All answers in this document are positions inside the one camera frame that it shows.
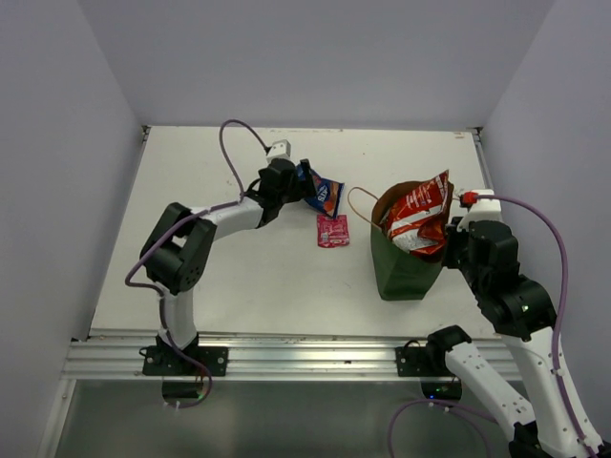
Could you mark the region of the green paper bag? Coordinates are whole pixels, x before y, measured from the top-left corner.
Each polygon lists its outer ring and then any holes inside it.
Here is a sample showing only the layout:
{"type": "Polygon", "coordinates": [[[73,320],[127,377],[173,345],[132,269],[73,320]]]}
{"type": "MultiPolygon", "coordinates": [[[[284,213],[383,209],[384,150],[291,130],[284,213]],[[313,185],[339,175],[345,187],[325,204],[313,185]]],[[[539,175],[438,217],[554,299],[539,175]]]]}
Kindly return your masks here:
{"type": "Polygon", "coordinates": [[[381,197],[354,186],[347,194],[347,203],[354,214],[369,224],[369,246],[377,291],[383,301],[419,301],[425,298],[442,270],[445,243],[434,254],[415,256],[393,244],[378,226],[392,204],[415,189],[422,181],[404,181],[391,186],[381,197]],[[352,204],[352,194],[360,191],[376,203],[368,217],[352,204]]]}

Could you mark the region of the blue chips bag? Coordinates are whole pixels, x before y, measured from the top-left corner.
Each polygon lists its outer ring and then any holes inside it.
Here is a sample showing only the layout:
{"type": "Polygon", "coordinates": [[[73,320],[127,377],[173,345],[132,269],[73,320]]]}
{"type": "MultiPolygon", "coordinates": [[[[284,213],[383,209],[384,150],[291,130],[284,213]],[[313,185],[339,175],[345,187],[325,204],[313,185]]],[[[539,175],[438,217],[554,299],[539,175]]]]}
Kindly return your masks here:
{"type": "Polygon", "coordinates": [[[345,184],[320,176],[307,159],[300,161],[296,171],[299,198],[320,214],[335,219],[339,214],[345,184]]]}

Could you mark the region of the red Doritos bag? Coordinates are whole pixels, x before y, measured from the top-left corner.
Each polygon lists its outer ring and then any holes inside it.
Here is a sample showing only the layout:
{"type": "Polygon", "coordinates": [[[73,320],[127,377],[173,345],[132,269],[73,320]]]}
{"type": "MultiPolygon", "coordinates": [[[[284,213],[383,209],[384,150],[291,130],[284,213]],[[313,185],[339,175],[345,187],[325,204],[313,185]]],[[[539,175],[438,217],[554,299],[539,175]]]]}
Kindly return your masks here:
{"type": "Polygon", "coordinates": [[[437,257],[446,243],[444,230],[452,193],[449,170],[425,181],[396,185],[381,220],[387,239],[422,260],[437,257]]]}

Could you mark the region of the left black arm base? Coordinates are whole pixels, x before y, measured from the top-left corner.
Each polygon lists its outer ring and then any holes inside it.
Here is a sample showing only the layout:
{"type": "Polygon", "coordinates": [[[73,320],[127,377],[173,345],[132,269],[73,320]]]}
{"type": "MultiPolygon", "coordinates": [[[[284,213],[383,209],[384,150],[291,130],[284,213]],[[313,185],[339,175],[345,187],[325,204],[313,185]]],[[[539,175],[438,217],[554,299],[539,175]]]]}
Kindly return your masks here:
{"type": "Polygon", "coordinates": [[[142,374],[145,376],[196,376],[203,375],[203,366],[213,377],[223,377],[229,361],[227,346],[201,346],[195,338],[180,353],[160,336],[152,345],[144,346],[138,354],[143,358],[142,374]]]}

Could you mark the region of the small pink candy packet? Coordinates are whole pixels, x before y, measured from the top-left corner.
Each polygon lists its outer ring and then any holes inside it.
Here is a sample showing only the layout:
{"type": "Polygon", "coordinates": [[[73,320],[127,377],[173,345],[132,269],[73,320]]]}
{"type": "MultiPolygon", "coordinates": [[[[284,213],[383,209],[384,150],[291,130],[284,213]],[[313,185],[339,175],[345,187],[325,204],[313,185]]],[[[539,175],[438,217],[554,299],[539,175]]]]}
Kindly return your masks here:
{"type": "Polygon", "coordinates": [[[346,215],[338,215],[331,218],[318,215],[317,245],[321,248],[344,247],[349,245],[348,218],[346,215]]]}

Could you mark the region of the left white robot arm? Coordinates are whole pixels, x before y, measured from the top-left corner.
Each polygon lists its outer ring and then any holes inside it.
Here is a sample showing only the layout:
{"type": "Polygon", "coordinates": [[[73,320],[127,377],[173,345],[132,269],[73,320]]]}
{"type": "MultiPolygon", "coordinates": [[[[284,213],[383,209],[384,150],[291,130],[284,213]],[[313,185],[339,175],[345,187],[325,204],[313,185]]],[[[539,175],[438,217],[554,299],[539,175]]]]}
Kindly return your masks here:
{"type": "Polygon", "coordinates": [[[260,229],[288,203],[315,195],[308,160],[295,164],[273,158],[237,201],[195,210],[174,202],[166,207],[128,273],[130,287],[158,293],[158,338],[169,346],[164,361],[180,375],[192,372],[199,352],[192,289],[200,281],[215,241],[241,231],[260,229]]]}

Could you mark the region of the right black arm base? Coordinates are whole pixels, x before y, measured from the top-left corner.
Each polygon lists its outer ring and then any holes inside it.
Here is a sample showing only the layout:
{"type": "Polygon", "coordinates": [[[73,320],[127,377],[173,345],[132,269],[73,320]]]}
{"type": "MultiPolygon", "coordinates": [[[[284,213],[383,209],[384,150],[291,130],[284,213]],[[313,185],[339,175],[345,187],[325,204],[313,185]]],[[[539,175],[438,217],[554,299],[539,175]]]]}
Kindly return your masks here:
{"type": "Polygon", "coordinates": [[[445,356],[459,344],[472,342],[458,325],[451,325],[431,333],[424,345],[410,340],[395,348],[395,364],[399,377],[451,377],[445,356]]]}

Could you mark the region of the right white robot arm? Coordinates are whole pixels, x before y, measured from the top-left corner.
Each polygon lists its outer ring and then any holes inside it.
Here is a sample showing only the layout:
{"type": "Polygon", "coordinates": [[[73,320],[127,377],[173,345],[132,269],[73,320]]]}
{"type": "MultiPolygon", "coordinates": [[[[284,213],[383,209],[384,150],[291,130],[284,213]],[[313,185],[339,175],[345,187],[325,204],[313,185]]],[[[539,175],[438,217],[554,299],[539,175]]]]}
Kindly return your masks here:
{"type": "Polygon", "coordinates": [[[476,395],[505,434],[513,457],[607,457],[609,442],[591,424],[562,362],[559,317],[547,291],[520,274],[518,241],[494,220],[446,228],[443,264],[457,269],[482,315],[509,349],[526,393],[520,395],[487,362],[458,325],[432,333],[425,362],[451,372],[476,395]]]}

